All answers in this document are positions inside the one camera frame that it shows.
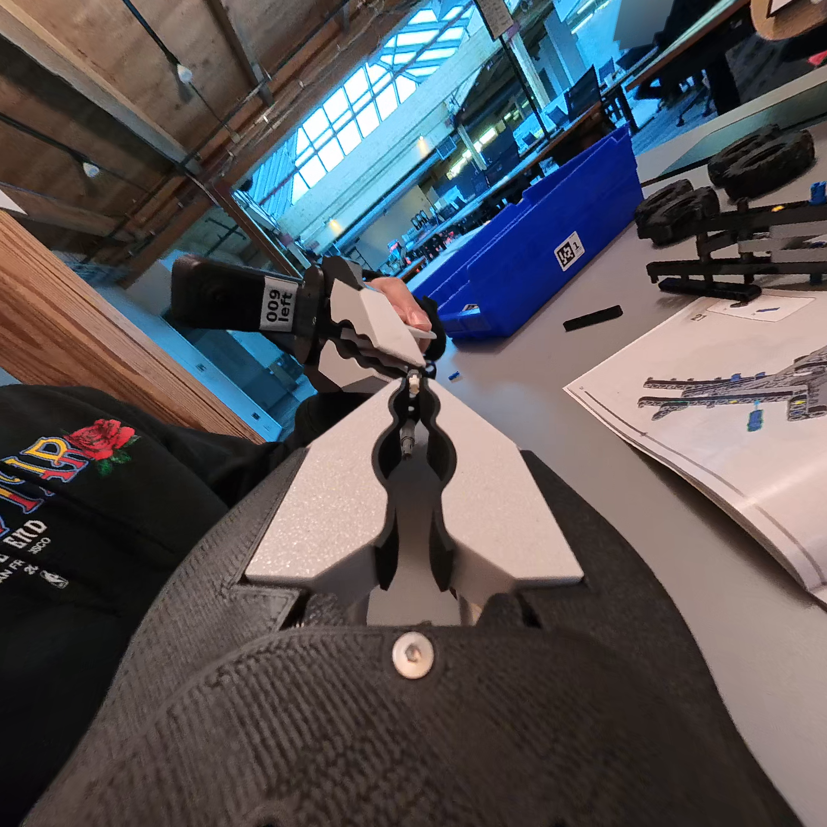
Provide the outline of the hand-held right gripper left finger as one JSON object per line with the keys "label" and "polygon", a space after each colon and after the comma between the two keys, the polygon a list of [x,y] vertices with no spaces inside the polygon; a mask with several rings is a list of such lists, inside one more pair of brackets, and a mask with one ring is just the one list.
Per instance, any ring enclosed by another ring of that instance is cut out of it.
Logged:
{"label": "hand-held right gripper left finger", "polygon": [[254,585],[334,594],[346,605],[387,590],[398,566],[389,478],[403,462],[403,379],[314,440],[245,570]]}

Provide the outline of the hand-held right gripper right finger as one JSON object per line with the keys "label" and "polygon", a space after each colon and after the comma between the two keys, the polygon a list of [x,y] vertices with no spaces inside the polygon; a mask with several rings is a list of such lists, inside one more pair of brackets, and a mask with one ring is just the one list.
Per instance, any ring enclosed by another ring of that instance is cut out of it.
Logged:
{"label": "hand-held right gripper right finger", "polygon": [[431,380],[419,413],[439,482],[429,529],[439,589],[482,606],[495,594],[580,583],[581,565],[519,447]]}

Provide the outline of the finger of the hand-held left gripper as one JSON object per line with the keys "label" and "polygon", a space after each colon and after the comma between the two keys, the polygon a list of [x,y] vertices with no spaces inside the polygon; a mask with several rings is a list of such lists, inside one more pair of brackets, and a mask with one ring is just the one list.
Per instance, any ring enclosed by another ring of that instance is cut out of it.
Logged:
{"label": "finger of the hand-held left gripper", "polygon": [[367,357],[387,357],[408,367],[427,365],[419,338],[402,321],[386,295],[371,287],[355,288],[334,283],[329,298],[332,323],[339,339],[349,342]]}
{"label": "finger of the hand-held left gripper", "polygon": [[413,337],[399,353],[376,345],[369,337],[330,337],[319,353],[318,372],[341,391],[372,395],[405,378],[414,364],[404,357],[413,356]]}

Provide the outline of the small grey axle pin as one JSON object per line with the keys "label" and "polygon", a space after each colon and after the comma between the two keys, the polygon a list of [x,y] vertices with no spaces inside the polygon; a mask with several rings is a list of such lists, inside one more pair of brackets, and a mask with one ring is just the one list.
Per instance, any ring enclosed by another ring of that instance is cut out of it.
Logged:
{"label": "small grey axle pin", "polygon": [[412,392],[408,386],[400,391],[395,400],[398,416],[398,443],[402,461],[410,460],[416,443],[415,432],[420,421],[419,392]]}

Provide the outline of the person's left forearm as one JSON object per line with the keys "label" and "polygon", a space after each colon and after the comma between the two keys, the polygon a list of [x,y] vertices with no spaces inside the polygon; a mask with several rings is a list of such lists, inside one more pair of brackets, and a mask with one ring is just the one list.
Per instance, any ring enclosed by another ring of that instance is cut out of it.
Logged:
{"label": "person's left forearm", "polygon": [[371,394],[343,391],[316,393],[306,398],[295,410],[293,426],[287,437],[261,446],[258,456],[264,469],[273,470],[291,453],[307,448],[369,398]]}

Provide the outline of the person's left hand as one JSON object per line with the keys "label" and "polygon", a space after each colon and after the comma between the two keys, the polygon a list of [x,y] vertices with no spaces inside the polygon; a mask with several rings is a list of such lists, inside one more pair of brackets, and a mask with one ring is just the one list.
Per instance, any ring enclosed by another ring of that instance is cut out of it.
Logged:
{"label": "person's left hand", "polygon": [[432,323],[429,316],[418,304],[407,285],[401,279],[392,276],[380,276],[371,280],[369,286],[386,296],[406,326],[417,329],[423,333],[430,333],[432,331]]}

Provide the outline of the blue plastic bin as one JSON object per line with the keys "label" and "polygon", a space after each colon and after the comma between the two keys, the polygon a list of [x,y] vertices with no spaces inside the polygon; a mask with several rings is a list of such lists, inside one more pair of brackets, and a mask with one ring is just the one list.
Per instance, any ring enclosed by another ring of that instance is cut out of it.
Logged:
{"label": "blue plastic bin", "polygon": [[452,339],[511,336],[625,231],[643,199],[629,129],[615,129],[410,289],[438,305]]}

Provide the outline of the wooden panel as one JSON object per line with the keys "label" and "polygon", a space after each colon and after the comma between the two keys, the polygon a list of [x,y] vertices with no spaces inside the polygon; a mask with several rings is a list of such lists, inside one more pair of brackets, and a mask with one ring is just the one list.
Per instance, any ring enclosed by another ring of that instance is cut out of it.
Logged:
{"label": "wooden panel", "polygon": [[23,383],[101,390],[164,423],[267,440],[5,211],[1,366]]}

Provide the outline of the black brick beam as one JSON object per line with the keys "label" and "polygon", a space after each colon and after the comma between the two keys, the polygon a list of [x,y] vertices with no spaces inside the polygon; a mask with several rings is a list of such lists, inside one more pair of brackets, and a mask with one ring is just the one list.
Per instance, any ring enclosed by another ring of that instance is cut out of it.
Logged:
{"label": "black brick beam", "polygon": [[613,321],[622,317],[623,314],[624,312],[622,307],[620,305],[614,305],[599,311],[594,311],[589,314],[568,319],[563,323],[563,327],[567,333],[572,333],[573,331],[584,329],[589,326],[596,326]]}

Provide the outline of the white instruction booklet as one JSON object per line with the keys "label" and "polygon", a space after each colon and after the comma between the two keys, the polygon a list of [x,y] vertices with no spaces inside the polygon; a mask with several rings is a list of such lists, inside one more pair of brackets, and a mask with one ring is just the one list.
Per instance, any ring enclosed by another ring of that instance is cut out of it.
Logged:
{"label": "white instruction booklet", "polygon": [[698,298],[564,391],[826,604],[826,297]]}

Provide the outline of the person's black printed sweatshirt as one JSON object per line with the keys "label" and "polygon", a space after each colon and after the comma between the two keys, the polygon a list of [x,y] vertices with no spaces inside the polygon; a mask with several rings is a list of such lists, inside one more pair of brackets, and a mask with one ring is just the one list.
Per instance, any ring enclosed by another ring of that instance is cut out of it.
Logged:
{"label": "person's black printed sweatshirt", "polygon": [[2,387],[2,825],[23,822],[84,737],[176,568],[293,450],[96,389]]}

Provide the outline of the black toy tire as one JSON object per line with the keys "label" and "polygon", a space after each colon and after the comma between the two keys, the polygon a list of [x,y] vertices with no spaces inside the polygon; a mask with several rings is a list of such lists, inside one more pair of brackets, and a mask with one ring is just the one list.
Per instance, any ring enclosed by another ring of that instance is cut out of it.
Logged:
{"label": "black toy tire", "polygon": [[648,227],[655,214],[678,198],[693,192],[694,186],[688,179],[679,179],[661,187],[644,201],[641,201],[634,211],[634,221],[637,237],[641,240],[649,238]]}
{"label": "black toy tire", "polygon": [[790,183],[815,161],[809,130],[781,134],[737,161],[725,174],[722,189],[731,201],[756,199]]}
{"label": "black toy tire", "polygon": [[722,188],[725,174],[737,161],[777,139],[780,135],[780,127],[777,124],[771,124],[750,132],[712,155],[707,163],[711,185],[716,189]]}
{"label": "black toy tire", "polygon": [[656,246],[668,246],[696,234],[697,226],[720,213],[717,191],[703,187],[662,205],[649,219],[647,230]]}

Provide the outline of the black grey brick chassis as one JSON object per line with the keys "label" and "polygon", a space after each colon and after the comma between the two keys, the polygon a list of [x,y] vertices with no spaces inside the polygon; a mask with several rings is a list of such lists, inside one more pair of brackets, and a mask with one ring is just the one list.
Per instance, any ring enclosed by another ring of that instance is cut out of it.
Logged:
{"label": "black grey brick chassis", "polygon": [[762,293],[758,277],[804,275],[810,285],[825,285],[825,232],[824,181],[813,183],[804,201],[753,207],[740,199],[687,238],[696,243],[693,258],[654,261],[647,275],[665,294],[747,305]]}

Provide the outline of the wooden background table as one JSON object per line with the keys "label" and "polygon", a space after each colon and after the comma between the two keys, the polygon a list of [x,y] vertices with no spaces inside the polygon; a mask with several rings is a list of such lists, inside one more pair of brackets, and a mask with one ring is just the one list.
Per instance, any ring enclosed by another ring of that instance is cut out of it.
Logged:
{"label": "wooden background table", "polygon": [[749,16],[749,7],[750,1],[717,2],[667,49],[657,53],[651,52],[638,61],[635,67],[619,80],[619,85],[624,90],[630,90],[659,77],[672,61],[700,44],[707,36],[721,34],[732,25],[740,26]]}

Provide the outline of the cork board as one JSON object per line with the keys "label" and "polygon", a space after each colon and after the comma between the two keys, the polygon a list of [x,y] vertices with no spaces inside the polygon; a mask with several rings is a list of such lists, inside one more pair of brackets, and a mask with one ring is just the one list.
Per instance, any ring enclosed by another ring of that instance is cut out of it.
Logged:
{"label": "cork board", "polygon": [[826,23],[825,1],[804,1],[798,8],[790,7],[773,17],[767,17],[768,1],[751,1],[749,5],[753,28],[764,40],[789,40]]}

